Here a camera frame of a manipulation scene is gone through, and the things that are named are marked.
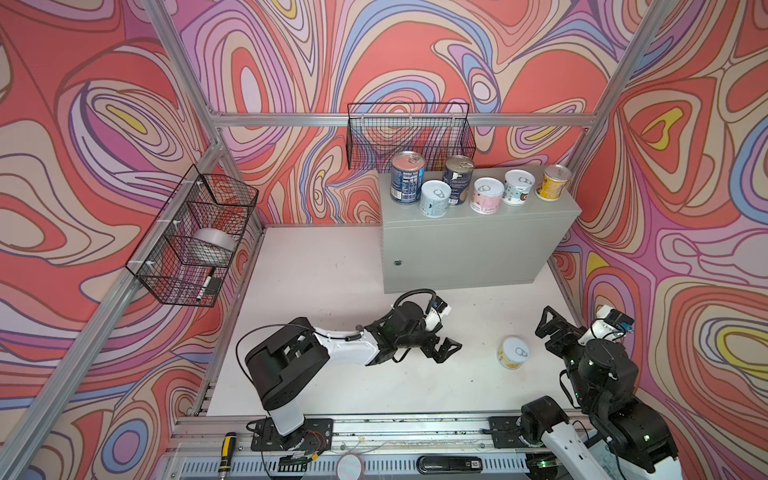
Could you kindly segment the teal can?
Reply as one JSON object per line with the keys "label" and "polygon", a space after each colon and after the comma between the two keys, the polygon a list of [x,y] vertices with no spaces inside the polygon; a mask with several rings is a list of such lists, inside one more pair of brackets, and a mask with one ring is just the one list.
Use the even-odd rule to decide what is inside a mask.
{"label": "teal can", "polygon": [[421,187],[419,209],[427,218],[440,218],[449,208],[451,187],[440,180],[425,181]]}
{"label": "teal can", "polygon": [[502,201],[510,206],[523,205],[535,185],[535,176],[525,170],[512,169],[505,173]]}

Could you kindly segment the teal can front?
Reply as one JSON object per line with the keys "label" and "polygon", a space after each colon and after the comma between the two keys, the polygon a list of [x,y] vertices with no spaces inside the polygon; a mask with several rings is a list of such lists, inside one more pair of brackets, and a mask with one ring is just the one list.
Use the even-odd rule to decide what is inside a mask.
{"label": "teal can front", "polygon": [[525,170],[512,169],[505,173],[502,201],[510,206],[523,205],[535,185],[535,176]]}

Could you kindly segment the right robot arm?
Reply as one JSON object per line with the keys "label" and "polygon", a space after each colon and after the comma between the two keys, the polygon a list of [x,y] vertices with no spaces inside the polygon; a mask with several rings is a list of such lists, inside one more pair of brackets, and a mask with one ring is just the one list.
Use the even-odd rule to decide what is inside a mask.
{"label": "right robot arm", "polygon": [[547,306],[535,329],[548,352],[564,363],[562,376],[576,409],[594,430],[583,441],[559,404],[544,396],[525,404],[520,438],[547,447],[575,479],[679,479],[682,466],[663,416],[635,394],[639,368],[622,341],[634,319],[609,306],[599,307],[588,327],[577,327]]}

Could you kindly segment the large blue-label can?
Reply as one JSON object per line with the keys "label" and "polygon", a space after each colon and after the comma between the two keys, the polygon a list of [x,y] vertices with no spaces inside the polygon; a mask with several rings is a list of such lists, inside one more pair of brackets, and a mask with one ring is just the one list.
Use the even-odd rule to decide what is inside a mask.
{"label": "large blue-label can", "polygon": [[417,152],[403,151],[391,159],[390,195],[401,204],[419,201],[426,168],[424,158]]}

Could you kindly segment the small orange-label can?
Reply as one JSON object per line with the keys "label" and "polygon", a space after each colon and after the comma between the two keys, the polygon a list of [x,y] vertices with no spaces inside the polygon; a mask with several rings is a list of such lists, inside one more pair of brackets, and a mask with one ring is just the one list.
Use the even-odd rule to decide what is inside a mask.
{"label": "small orange-label can", "polygon": [[557,201],[566,190],[572,172],[563,165],[549,165],[544,169],[541,182],[535,189],[538,198],[544,201]]}

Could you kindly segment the black barcode device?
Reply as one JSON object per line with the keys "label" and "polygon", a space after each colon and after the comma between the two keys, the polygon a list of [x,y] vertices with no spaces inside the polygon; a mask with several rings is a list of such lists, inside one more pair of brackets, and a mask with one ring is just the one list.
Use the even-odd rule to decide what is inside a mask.
{"label": "black barcode device", "polygon": [[416,461],[416,470],[421,475],[479,474],[483,462],[476,456],[423,455]]}

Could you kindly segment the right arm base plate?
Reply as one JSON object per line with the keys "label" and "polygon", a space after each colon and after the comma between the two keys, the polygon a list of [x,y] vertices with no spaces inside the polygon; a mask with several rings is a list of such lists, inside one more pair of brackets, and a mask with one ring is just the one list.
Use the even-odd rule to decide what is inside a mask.
{"label": "right arm base plate", "polygon": [[491,416],[488,418],[488,434],[497,449],[536,448],[542,445],[534,436],[534,424],[527,415]]}

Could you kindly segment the chopped tomato can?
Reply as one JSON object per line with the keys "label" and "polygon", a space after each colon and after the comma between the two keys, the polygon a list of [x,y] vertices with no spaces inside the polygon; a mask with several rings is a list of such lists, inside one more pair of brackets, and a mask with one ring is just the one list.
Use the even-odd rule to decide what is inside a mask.
{"label": "chopped tomato can", "polygon": [[463,155],[455,155],[445,161],[442,181],[451,189],[450,206],[458,206],[465,202],[474,169],[474,162]]}

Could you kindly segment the pink-label can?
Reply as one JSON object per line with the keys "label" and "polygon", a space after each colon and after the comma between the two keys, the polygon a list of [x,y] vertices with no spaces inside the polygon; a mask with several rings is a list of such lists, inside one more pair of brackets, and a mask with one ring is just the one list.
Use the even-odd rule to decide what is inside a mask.
{"label": "pink-label can", "polygon": [[474,182],[470,208],[482,215],[494,214],[502,201],[504,184],[492,177],[481,177]]}

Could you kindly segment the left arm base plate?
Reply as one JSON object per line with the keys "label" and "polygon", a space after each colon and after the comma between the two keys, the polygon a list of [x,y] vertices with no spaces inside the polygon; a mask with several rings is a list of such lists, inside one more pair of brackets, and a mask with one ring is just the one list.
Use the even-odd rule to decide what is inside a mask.
{"label": "left arm base plate", "polygon": [[251,450],[255,452],[322,453],[332,446],[333,420],[305,419],[292,433],[278,432],[272,418],[254,420],[246,425],[252,434]]}

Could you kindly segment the yellow black screwdriver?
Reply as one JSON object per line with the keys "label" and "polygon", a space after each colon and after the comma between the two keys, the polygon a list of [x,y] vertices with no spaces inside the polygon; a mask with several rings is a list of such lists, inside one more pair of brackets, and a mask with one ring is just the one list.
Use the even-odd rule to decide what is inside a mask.
{"label": "yellow black screwdriver", "polygon": [[232,471],[234,450],[237,444],[237,433],[227,432],[222,442],[218,479],[226,480]]}

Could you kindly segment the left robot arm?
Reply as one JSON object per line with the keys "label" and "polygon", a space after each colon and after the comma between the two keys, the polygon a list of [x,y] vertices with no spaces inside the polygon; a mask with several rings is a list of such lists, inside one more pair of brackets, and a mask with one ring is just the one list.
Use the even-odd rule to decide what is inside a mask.
{"label": "left robot arm", "polygon": [[419,350],[437,364],[461,350],[462,344],[441,338],[450,305],[436,291],[420,288],[396,298],[379,319],[353,331],[326,330],[297,317],[251,348],[239,362],[255,387],[261,405],[281,437],[305,429],[297,397],[329,364],[376,366],[400,363],[401,351]]}

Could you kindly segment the green circuit board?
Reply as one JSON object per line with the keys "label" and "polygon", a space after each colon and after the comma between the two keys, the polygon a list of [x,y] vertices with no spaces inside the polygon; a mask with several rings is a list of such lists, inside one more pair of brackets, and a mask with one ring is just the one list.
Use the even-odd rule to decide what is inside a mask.
{"label": "green circuit board", "polygon": [[313,461],[312,457],[285,456],[278,460],[277,471],[279,473],[300,473],[308,470],[308,465]]}

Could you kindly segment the grey metal cabinet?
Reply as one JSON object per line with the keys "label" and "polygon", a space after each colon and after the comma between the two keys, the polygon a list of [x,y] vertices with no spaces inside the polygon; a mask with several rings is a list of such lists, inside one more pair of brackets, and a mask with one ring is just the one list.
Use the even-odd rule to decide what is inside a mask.
{"label": "grey metal cabinet", "polygon": [[465,202],[428,218],[391,198],[390,174],[378,182],[386,293],[531,283],[581,214],[565,192],[551,202],[532,194],[519,206],[502,203],[490,215]]}

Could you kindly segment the yellow-label can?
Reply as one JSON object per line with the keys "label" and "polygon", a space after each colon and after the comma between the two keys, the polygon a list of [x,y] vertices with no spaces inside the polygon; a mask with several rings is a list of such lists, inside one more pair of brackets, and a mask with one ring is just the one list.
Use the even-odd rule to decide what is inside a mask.
{"label": "yellow-label can", "polygon": [[520,368],[530,357],[528,344],[520,337],[505,338],[497,349],[499,364],[509,370]]}

